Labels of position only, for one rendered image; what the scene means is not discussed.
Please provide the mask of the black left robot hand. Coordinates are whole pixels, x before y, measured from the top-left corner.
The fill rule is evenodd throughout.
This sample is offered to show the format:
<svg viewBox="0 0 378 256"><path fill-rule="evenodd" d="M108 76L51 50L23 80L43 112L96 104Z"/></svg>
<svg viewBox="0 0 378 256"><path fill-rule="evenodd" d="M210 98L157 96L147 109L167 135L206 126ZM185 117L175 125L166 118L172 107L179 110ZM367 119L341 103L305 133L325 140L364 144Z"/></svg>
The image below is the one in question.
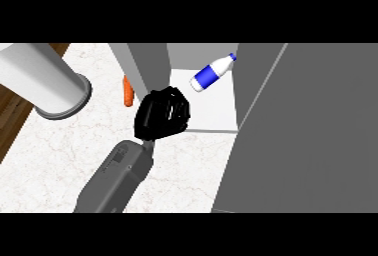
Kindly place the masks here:
<svg viewBox="0 0 378 256"><path fill-rule="evenodd" d="M191 106L181 90L169 86L145 96L135 117L135 137L155 141L188 128Z"/></svg>

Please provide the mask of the grey cabinet with white shelf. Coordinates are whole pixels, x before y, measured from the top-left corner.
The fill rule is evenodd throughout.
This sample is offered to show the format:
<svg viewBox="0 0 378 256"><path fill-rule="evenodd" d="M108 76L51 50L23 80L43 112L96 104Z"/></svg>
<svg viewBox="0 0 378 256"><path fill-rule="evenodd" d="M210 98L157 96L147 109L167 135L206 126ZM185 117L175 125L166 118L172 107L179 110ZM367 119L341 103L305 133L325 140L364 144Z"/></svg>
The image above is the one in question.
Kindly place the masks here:
<svg viewBox="0 0 378 256"><path fill-rule="evenodd" d="M235 133L238 131L235 93L234 93L234 64L226 74L197 92L189 80L197 72L219 58L231 53L237 55L237 43L169 43L170 85L183 93L191 106L188 130L191 132Z"/></svg>

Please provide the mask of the narrow grey cabinet door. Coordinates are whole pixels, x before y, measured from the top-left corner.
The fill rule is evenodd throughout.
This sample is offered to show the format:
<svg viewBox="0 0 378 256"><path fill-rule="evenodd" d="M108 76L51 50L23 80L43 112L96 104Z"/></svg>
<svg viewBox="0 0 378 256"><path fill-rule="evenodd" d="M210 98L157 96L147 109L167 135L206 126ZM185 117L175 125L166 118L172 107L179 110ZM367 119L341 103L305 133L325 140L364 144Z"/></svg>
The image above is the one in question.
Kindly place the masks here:
<svg viewBox="0 0 378 256"><path fill-rule="evenodd" d="M114 56L132 83L136 96L144 100L152 90L170 83L170 58L166 43L111 43Z"/></svg>

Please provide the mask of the white and blue water bottle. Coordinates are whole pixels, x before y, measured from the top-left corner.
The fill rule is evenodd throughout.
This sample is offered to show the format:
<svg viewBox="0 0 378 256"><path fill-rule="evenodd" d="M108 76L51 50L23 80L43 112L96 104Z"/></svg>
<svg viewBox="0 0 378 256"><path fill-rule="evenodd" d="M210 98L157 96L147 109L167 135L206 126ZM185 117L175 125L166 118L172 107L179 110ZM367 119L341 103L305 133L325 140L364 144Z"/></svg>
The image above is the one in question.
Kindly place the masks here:
<svg viewBox="0 0 378 256"><path fill-rule="evenodd" d="M226 74L229 67L237 61L237 55L231 53L226 57L213 61L194 75L189 84L197 92L204 91L210 85Z"/></svg>

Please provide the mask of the large flat grey cabinet door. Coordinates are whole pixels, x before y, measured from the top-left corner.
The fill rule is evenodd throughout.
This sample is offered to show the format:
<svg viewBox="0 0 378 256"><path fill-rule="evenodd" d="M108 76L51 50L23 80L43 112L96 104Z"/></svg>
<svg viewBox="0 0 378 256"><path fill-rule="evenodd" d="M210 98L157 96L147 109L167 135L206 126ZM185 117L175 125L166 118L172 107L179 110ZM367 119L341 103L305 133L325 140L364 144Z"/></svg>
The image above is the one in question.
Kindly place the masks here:
<svg viewBox="0 0 378 256"><path fill-rule="evenodd" d="M287 47L213 210L378 212L378 44Z"/></svg>

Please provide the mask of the orange carrot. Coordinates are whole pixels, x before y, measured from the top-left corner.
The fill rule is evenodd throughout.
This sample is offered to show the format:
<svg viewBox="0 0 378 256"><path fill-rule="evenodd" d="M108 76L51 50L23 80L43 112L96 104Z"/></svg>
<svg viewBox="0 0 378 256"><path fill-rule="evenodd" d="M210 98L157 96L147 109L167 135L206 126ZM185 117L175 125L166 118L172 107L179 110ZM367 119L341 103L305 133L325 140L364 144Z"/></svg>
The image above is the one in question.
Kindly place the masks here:
<svg viewBox="0 0 378 256"><path fill-rule="evenodd" d="M132 107L133 100L135 100L135 90L133 90L132 83L130 83L126 75L124 75L124 80L123 80L123 86L124 86L124 105L126 105L126 107Z"/></svg>

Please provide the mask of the white cylinder with grey base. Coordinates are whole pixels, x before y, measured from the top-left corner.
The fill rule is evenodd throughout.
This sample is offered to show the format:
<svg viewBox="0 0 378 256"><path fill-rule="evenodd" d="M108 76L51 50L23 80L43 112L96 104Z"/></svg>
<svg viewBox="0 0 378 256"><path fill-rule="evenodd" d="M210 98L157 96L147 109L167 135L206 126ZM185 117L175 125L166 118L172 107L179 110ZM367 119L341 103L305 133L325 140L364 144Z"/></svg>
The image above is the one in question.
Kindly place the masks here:
<svg viewBox="0 0 378 256"><path fill-rule="evenodd" d="M42 117L76 115L92 97L92 83L48 43L0 43L0 84L34 105Z"/></svg>

